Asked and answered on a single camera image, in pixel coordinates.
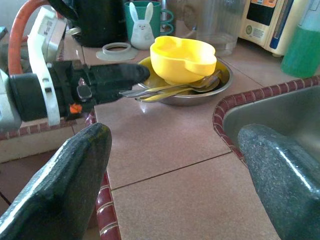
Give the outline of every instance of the white bunny figurine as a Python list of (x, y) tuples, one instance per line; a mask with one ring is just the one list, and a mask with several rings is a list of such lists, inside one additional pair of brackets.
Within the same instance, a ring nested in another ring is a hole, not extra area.
[(150, 20), (154, 14), (154, 6), (149, 2), (146, 6), (144, 19), (138, 19), (138, 13), (133, 2), (129, 4), (130, 15), (134, 22), (131, 44), (137, 49), (148, 50), (155, 42), (155, 37), (150, 26)]

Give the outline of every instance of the cable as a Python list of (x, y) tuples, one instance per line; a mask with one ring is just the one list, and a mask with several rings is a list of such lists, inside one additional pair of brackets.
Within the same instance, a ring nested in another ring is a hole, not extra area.
[(8, 68), (9, 74), (22, 74), (22, 67), (20, 64), (20, 50), (21, 43), (23, 41), (23, 34), (28, 19), (31, 14), (40, 6), (50, 5), (48, 0), (28, 0), (18, 11), (15, 16), (10, 38), (9, 38), (9, 49), (8, 49)]

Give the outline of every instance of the yellow plastic bowl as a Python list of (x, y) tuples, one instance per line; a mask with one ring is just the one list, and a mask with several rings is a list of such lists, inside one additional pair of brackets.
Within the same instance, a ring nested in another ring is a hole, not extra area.
[(214, 73), (216, 50), (210, 44), (174, 36), (159, 36), (150, 47), (154, 71), (168, 84), (188, 84)]

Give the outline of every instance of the tile countertop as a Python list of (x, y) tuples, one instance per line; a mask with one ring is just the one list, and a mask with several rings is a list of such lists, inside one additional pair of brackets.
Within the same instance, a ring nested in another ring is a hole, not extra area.
[[(96, 51), (83, 48), (86, 64), (106, 64)], [(148, 55), (141, 51), (130, 62)], [(281, 58), (245, 40), (222, 59), (234, 82), (208, 103), (122, 98), (95, 107), (112, 132), (107, 173), (123, 240), (279, 239), (248, 169), (214, 131), (212, 114), (225, 96), (295, 78), (281, 72)]]

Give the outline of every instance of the electric kettle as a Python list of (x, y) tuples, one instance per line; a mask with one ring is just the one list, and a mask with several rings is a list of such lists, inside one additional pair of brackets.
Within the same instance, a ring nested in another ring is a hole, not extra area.
[(69, 20), (73, 34), (82, 46), (102, 47), (127, 40), (124, 3), (126, 0), (48, 0)]

